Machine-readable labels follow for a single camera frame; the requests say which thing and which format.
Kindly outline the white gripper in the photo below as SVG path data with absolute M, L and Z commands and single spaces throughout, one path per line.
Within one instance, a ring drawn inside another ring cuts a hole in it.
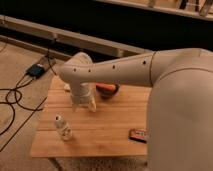
M 96 111 L 96 102 L 92 100 L 92 88 L 89 83 L 70 84 L 70 95 L 73 102 L 72 112 L 76 112 L 80 104 L 88 104 L 88 108 L 91 112 Z

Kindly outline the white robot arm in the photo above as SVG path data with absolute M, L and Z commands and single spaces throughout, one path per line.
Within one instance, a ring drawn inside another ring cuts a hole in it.
M 163 50 L 99 63 L 80 52 L 59 75 L 75 104 L 89 101 L 91 83 L 149 87 L 149 171 L 213 171 L 213 52 Z

